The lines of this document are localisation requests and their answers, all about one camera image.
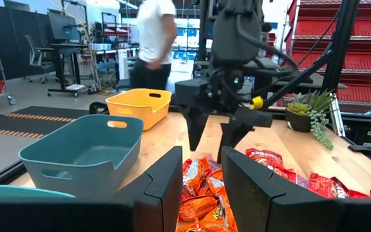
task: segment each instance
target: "concrete floor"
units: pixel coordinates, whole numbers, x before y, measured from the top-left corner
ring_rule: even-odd
[[[191,73],[171,73],[167,89],[174,90],[174,83],[191,78]],[[38,78],[33,83],[24,79],[14,79],[8,81],[8,90],[10,94],[15,95],[17,104],[11,106],[5,97],[0,98],[0,114],[17,111],[29,106],[46,106],[54,108],[67,108],[88,110],[90,104],[95,101],[104,101],[108,97],[115,95],[115,90],[108,96],[87,95],[81,93],[78,98],[73,98],[69,93],[52,93],[51,97],[47,96],[48,88],[59,88],[59,83],[54,80],[41,84]],[[0,135],[0,169],[6,168],[19,160],[18,152],[25,146],[34,142],[35,139]]]

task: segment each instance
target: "wooden table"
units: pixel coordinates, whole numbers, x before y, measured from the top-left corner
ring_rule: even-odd
[[[137,163],[122,186],[143,173],[173,146],[183,146],[183,161],[208,154],[216,160],[222,135],[220,123],[227,121],[227,117],[210,115],[197,151],[191,152],[186,120],[179,113],[169,113],[154,128],[144,132]],[[331,131],[327,132],[327,137],[334,144],[332,151],[324,148],[310,133],[290,130],[285,121],[275,120],[271,128],[256,128],[249,132],[236,149],[242,153],[247,148],[275,151],[283,157],[286,168],[294,168],[306,179],[310,172],[325,177],[335,176],[348,188],[368,194],[371,189],[371,160],[361,153],[350,151],[348,143]],[[27,173],[11,184],[34,187]]]

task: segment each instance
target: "yellow basket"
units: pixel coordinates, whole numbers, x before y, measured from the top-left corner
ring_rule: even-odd
[[[106,99],[110,115],[142,119],[144,130],[167,116],[170,101],[169,91],[149,89],[134,89]]]

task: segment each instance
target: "black pants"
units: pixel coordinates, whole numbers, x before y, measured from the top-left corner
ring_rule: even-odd
[[[137,59],[132,76],[129,78],[131,88],[149,88],[165,90],[170,76],[171,64],[163,64],[157,70],[147,68],[147,62]]]

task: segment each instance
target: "teal basket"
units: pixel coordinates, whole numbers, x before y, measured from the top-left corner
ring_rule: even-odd
[[[35,186],[78,198],[113,198],[140,152],[144,123],[88,115],[19,152]]]
[[[36,188],[26,188],[18,186],[0,186],[0,199],[2,198],[73,198],[73,195],[67,193],[59,193]]]

